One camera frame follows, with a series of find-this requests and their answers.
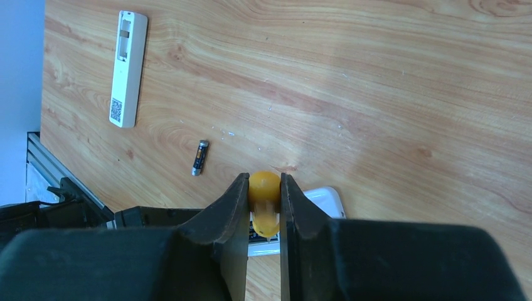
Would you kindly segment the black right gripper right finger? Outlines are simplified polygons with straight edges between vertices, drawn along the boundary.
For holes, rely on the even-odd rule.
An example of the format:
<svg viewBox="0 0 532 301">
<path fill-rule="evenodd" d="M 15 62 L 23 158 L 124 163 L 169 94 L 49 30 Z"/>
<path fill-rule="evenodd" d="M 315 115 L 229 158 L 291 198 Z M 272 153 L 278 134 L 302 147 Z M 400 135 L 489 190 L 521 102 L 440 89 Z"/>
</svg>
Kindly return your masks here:
<svg viewBox="0 0 532 301">
<path fill-rule="evenodd" d="M 325 300 L 329 297 L 331 251 L 327 249 L 328 218 L 293 222 L 286 190 L 301 190 L 293 176 L 281 174 L 280 246 L 282 300 Z"/>
</svg>

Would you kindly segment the yellow handled screwdriver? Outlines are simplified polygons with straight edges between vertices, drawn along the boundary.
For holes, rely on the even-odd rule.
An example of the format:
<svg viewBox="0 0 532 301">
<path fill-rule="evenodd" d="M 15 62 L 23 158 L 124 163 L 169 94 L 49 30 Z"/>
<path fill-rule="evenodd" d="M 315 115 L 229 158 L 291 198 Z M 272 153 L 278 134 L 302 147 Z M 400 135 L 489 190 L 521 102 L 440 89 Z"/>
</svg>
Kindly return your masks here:
<svg viewBox="0 0 532 301">
<path fill-rule="evenodd" d="M 248 180 L 248 207 L 253 229 L 269 242 L 280 229 L 281 178 L 270 171 L 258 171 Z"/>
</svg>

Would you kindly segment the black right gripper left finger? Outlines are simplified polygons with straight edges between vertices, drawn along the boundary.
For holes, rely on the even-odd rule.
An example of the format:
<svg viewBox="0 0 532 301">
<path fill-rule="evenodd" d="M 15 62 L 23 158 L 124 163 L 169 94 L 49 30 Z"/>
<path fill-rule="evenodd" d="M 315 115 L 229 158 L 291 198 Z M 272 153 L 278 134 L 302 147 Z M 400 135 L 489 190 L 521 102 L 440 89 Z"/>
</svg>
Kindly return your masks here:
<svg viewBox="0 0 532 301">
<path fill-rule="evenodd" d="M 177 228 L 178 300 L 244 300 L 248 262 L 248 173 Z"/>
</svg>

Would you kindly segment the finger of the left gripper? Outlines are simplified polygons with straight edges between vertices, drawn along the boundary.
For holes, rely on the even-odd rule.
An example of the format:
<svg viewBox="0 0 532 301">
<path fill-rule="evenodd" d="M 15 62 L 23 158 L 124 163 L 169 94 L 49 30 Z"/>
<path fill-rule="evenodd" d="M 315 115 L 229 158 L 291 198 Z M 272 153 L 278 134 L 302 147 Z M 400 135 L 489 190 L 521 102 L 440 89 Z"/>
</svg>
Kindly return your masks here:
<svg viewBox="0 0 532 301">
<path fill-rule="evenodd" d="M 113 228 L 179 226 L 200 212 L 201 209 L 136 206 L 116 212 L 114 214 Z"/>
</svg>

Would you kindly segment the small white remote control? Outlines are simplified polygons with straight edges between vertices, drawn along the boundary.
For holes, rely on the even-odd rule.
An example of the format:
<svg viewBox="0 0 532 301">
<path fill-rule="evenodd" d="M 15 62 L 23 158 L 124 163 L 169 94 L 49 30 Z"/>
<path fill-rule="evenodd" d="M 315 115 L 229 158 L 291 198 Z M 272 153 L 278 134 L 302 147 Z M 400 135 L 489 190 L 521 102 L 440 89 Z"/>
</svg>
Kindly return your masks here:
<svg viewBox="0 0 532 301">
<path fill-rule="evenodd" d="M 136 124 L 147 27 L 147 16 L 132 11 L 119 13 L 109 121 L 120 128 Z"/>
</svg>

